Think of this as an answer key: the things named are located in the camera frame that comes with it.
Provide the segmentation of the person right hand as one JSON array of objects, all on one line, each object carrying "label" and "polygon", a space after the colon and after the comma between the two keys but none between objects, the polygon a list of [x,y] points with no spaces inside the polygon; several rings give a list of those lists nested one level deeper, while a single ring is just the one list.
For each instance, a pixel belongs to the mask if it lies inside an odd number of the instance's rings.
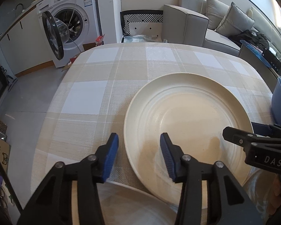
[{"label": "person right hand", "polygon": [[278,174],[276,174],[273,185],[272,193],[269,198],[268,212],[273,215],[276,210],[281,206],[281,181]]}]

